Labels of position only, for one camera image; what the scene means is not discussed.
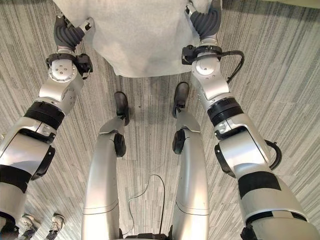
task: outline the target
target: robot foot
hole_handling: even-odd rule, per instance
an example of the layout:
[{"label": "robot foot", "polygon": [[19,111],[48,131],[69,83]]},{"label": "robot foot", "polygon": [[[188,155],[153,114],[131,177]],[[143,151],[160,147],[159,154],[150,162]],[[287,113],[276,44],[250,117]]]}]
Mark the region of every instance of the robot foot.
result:
[{"label": "robot foot", "polygon": [[174,93],[174,100],[173,100],[173,109],[172,109],[172,116],[176,119],[177,118],[177,111],[180,112],[181,109],[186,107],[186,101],[189,94],[189,84],[187,82],[180,82],[176,88]]},{"label": "robot foot", "polygon": [[125,119],[124,125],[127,126],[130,122],[129,104],[127,96],[122,91],[117,91],[114,94],[116,115]]}]

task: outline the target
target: white cloth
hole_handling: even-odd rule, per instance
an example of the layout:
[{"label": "white cloth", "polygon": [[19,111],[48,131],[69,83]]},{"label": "white cloth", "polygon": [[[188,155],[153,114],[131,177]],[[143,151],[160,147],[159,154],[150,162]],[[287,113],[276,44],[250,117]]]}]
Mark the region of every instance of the white cloth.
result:
[{"label": "white cloth", "polygon": [[[103,56],[115,74],[155,77],[190,71],[182,48],[199,43],[185,14],[188,0],[54,0],[74,26],[88,17],[95,23],[84,40]],[[194,0],[199,12],[211,0]]]}]

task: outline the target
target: person's foot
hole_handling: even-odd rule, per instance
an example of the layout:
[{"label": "person's foot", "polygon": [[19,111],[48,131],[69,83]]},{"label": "person's foot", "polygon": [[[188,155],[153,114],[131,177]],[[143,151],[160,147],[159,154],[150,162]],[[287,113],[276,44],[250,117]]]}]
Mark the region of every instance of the person's foot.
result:
[{"label": "person's foot", "polygon": [[35,220],[35,218],[29,214],[25,214],[21,218],[24,231],[33,231],[34,233],[39,229],[41,223]]},{"label": "person's foot", "polygon": [[52,224],[51,224],[49,232],[52,233],[54,231],[55,233],[59,233],[61,231],[61,229],[63,228],[64,223],[65,223],[64,216],[57,214],[57,213],[53,214]]}]

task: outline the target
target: black wire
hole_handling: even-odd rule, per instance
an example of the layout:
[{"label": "black wire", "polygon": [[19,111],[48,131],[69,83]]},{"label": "black wire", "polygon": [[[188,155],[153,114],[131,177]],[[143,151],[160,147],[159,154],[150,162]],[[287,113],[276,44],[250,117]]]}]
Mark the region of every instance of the black wire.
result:
[{"label": "black wire", "polygon": [[233,73],[227,78],[226,82],[229,84],[232,81],[232,79],[237,75],[237,73],[240,71],[242,66],[244,65],[245,55],[244,55],[244,53],[242,51],[233,50],[233,51],[225,51],[225,52],[222,52],[221,54],[202,55],[202,56],[198,56],[196,59],[194,59],[194,61],[197,61],[197,60],[200,60],[200,59],[204,59],[204,58],[207,58],[207,57],[222,58],[222,57],[230,56],[230,55],[239,55],[239,56],[241,56],[241,60],[238,63],[238,65],[236,66],[236,68],[234,69]]},{"label": "black wire", "polygon": [[139,197],[141,197],[143,194],[146,193],[146,191],[147,191],[147,189],[148,189],[148,187],[149,187],[149,182],[150,182],[151,176],[157,176],[158,178],[160,178],[160,180],[161,180],[161,182],[162,182],[162,185],[163,185],[163,192],[164,192],[164,193],[163,193],[162,213],[161,213],[161,222],[160,222],[160,230],[159,230],[159,234],[161,234],[162,222],[163,222],[163,219],[164,219],[164,211],[165,211],[166,187],[165,187],[164,181],[162,180],[162,178],[161,178],[158,174],[151,174],[151,175],[149,176],[148,183],[147,183],[144,191],[143,191],[141,194],[137,195],[137,196],[131,197],[131,198],[129,199],[129,201],[128,201],[129,213],[130,213],[130,216],[131,216],[131,219],[132,219],[132,227],[130,228],[129,231],[127,231],[127,232],[124,233],[123,235],[127,235],[127,234],[130,233],[131,230],[134,229],[134,227],[135,227],[135,221],[134,221],[134,217],[133,217],[132,212],[131,212],[130,202],[131,202],[132,199],[139,198]]},{"label": "black wire", "polygon": [[265,143],[272,147],[274,150],[275,150],[275,160],[274,162],[270,165],[270,169],[271,170],[274,170],[276,169],[279,164],[281,163],[281,160],[282,160],[282,152],[281,152],[281,149],[277,146],[277,143],[276,142],[272,142],[272,141],[268,141],[268,140],[264,140]]}]

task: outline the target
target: striped gray carpet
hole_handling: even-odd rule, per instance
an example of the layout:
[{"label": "striped gray carpet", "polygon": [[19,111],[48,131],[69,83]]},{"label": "striped gray carpet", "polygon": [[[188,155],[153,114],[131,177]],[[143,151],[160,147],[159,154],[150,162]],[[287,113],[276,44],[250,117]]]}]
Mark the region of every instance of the striped gray carpet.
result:
[{"label": "striped gray carpet", "polygon": [[[320,230],[320,10],[256,0],[225,0],[220,31],[222,49],[245,53],[243,69],[231,83],[242,108],[262,136],[277,141],[283,160],[275,171],[296,194],[310,221]],[[51,0],[0,1],[0,132],[24,114],[47,79],[44,59],[56,50]],[[125,128],[126,155],[118,160],[120,227],[131,227],[127,201],[140,193],[150,174],[166,186],[163,231],[168,232],[177,190],[179,158],[172,152],[174,90],[190,75],[151,78],[115,76],[112,68],[85,44],[94,73],[85,81],[73,111],[54,142],[56,156],[48,173],[29,185],[25,211],[42,222],[42,239],[54,212],[66,217],[57,240],[78,240],[81,209],[91,156],[102,124],[115,115],[113,93],[127,94],[131,123]],[[237,58],[222,60],[226,76]],[[209,179],[209,239],[238,240],[243,227],[237,183],[216,160],[212,125],[192,88],[187,109],[203,132]],[[146,194],[132,202],[132,233],[158,232],[163,190],[152,179]]]}]

